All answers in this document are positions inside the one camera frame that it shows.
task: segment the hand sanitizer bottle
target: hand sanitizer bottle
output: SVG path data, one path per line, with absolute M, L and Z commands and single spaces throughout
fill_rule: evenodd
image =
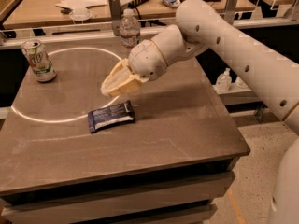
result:
M 227 92 L 230 89 L 232 78 L 230 76 L 230 68 L 226 68 L 223 74 L 220 74 L 216 81 L 216 91 Z

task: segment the soda can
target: soda can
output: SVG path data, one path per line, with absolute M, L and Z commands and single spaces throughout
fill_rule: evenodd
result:
M 40 40 L 33 39 L 26 41 L 21 45 L 21 51 L 27 58 L 36 80 L 47 82 L 56 77 L 52 61 L 49 59 L 45 45 Z

